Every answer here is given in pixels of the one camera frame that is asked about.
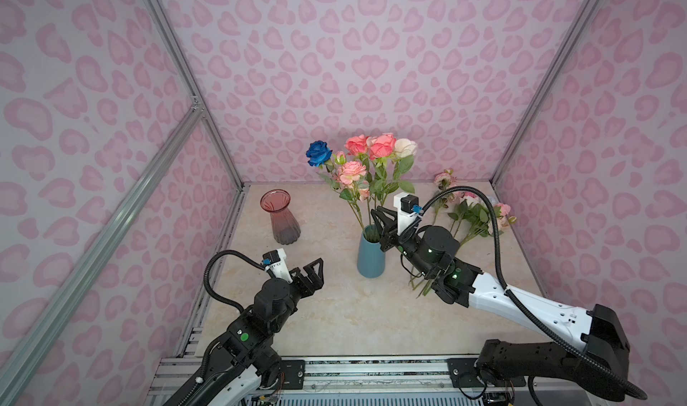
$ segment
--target blue rose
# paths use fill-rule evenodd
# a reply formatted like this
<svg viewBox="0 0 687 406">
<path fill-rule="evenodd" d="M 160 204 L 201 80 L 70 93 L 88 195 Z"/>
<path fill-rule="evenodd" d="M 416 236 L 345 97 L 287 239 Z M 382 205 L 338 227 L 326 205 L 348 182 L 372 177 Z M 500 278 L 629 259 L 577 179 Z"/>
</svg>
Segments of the blue rose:
<svg viewBox="0 0 687 406">
<path fill-rule="evenodd" d="M 306 157 L 310 157 L 308 164 L 310 166 L 319 166 L 332 156 L 332 151 L 327 148 L 327 143 L 324 141 L 315 141 L 310 144 L 310 148 L 305 153 Z"/>
</svg>

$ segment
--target vase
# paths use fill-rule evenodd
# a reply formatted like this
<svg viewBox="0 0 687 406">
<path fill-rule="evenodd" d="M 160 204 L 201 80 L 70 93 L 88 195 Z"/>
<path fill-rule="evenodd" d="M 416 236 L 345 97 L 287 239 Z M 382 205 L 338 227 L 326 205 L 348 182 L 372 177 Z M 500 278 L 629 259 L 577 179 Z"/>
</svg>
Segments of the vase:
<svg viewBox="0 0 687 406">
<path fill-rule="evenodd" d="M 376 229 L 373 225 L 368 225 L 365 230 Z M 365 239 L 365 235 L 360 235 L 360 245 L 358 245 L 358 272 L 365 278 L 376 278 L 384 273 L 385 255 L 381 250 L 379 242 L 370 242 Z"/>
<path fill-rule="evenodd" d="M 300 236 L 300 225 L 288 204 L 291 196 L 284 190 L 271 190 L 260 199 L 260 206 L 269 212 L 274 240 L 282 245 L 294 243 Z"/>
</svg>

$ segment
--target diagonal metal beam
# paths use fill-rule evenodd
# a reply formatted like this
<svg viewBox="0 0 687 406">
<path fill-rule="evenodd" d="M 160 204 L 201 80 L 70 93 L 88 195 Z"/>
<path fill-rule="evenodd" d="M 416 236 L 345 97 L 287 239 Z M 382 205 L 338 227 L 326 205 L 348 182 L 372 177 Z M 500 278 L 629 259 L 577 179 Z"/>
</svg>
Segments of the diagonal metal beam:
<svg viewBox="0 0 687 406">
<path fill-rule="evenodd" d="M 234 182 L 236 189 L 241 190 L 243 188 L 243 182 L 241 181 L 238 171 L 236 170 L 236 166 L 229 155 L 229 150 L 227 149 L 224 139 L 222 139 L 222 136 L 219 133 L 216 122 L 212 118 L 210 110 L 206 108 L 208 104 L 205 103 L 203 93 L 201 92 L 200 87 L 193 76 L 193 71 L 191 70 L 188 60 L 184 56 L 184 51 L 181 49 L 179 39 L 176 37 L 176 33 L 172 28 L 167 14 L 165 13 L 162 0 L 142 0 L 142 2 L 148 8 L 148 12 L 152 17 L 152 21 L 155 24 L 155 27 L 157 28 L 165 47 L 167 47 L 167 50 L 172 57 L 172 62 L 174 62 L 176 65 L 176 70 L 179 71 L 179 75 L 184 82 L 189 96 L 191 96 L 198 109 L 208 112 L 208 114 L 203 118 L 203 121 L 210 131 L 212 144 L 217 150 L 217 153 L 219 153 L 220 159 L 229 172 L 229 176 Z"/>
<path fill-rule="evenodd" d="M 496 188 L 506 176 L 508 165 L 511 164 L 511 161 L 515 156 L 515 151 L 523 141 L 527 130 L 529 130 L 530 126 L 532 126 L 537 119 L 537 114 L 539 113 L 541 104 L 544 102 L 544 99 L 549 95 L 551 89 L 556 84 L 558 77 L 562 73 L 565 63 L 572 55 L 573 50 L 575 50 L 578 42 L 582 39 L 582 36 L 591 24 L 591 21 L 594 19 L 594 16 L 596 16 L 596 13 L 601 7 L 602 2 L 603 0 L 584 0 L 582 2 L 580 9 L 577 11 L 577 15 L 573 19 L 570 28 L 568 28 L 568 31 L 561 42 L 561 47 L 556 52 L 556 56 L 551 62 L 551 66 L 546 71 L 546 75 L 541 81 L 535 96 L 532 98 L 527 110 L 525 110 L 522 120 L 515 130 L 515 133 L 513 133 L 511 141 L 508 143 L 501 161 L 499 161 L 498 166 L 496 166 L 496 169 L 494 170 L 494 175 L 491 178 L 491 183 L 494 188 Z"/>
<path fill-rule="evenodd" d="M 57 290 L 36 324 L 5 362 L 2 367 L 4 371 L 0 375 L 0 406 L 12 406 L 22 394 L 203 116 L 204 113 L 198 109 L 191 109 L 186 113 L 62 287 Z"/>
</svg>

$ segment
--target wall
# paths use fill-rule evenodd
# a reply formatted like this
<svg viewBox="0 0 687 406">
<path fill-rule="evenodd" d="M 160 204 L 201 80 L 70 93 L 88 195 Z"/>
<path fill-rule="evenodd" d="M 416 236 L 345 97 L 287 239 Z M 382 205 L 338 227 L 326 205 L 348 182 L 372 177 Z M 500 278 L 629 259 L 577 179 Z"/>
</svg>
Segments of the wall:
<svg viewBox="0 0 687 406">
<path fill-rule="evenodd" d="M 393 131 L 414 178 L 488 178 L 581 0 L 163 0 L 245 181 Z"/>
<path fill-rule="evenodd" d="M 0 366 L 190 103 L 138 0 L 0 0 Z"/>
<path fill-rule="evenodd" d="M 499 187 L 546 291 L 620 316 L 638 405 L 687 397 L 686 59 L 684 0 L 607 0 Z"/>
<path fill-rule="evenodd" d="M 199 124 L 17 404 L 141 404 L 179 342 L 234 196 Z"/>
</svg>

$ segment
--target marble tabletop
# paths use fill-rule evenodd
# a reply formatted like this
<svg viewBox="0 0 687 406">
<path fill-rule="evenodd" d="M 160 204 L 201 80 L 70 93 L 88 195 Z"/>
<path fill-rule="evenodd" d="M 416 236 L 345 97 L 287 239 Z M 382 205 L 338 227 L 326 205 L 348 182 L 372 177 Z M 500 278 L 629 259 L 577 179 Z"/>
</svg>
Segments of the marble tabletop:
<svg viewBox="0 0 687 406">
<path fill-rule="evenodd" d="M 493 195 L 489 182 L 464 184 Z M 289 269 L 324 260 L 323 289 L 301 300 L 298 311 L 274 337 L 273 347 L 280 355 L 478 354 L 487 339 L 545 342 L 544 336 L 494 314 L 445 304 L 434 292 L 417 298 L 419 290 L 408 285 L 409 275 L 395 249 L 386 253 L 381 276 L 364 278 L 356 268 L 360 226 L 346 202 L 324 183 L 252 185 L 232 249 L 259 261 L 263 253 L 282 247 L 272 237 L 269 214 L 260 208 L 261 196 L 275 188 L 291 195 L 289 208 L 302 230 L 294 244 L 283 246 Z M 433 184 L 416 184 L 415 195 L 422 205 L 435 191 Z M 385 206 L 393 207 L 391 201 L 388 198 Z M 423 224 L 432 221 L 431 216 L 426 218 Z M 436 224 L 450 223 L 444 211 Z M 511 231 L 502 235 L 501 244 L 506 281 L 541 294 Z M 461 247 L 457 256 L 495 275 L 493 252 L 492 239 L 478 237 Z M 215 290 L 247 307 L 267 279 L 266 273 L 230 256 Z M 202 355 L 237 316 L 234 308 L 211 301 L 196 354 Z"/>
</svg>

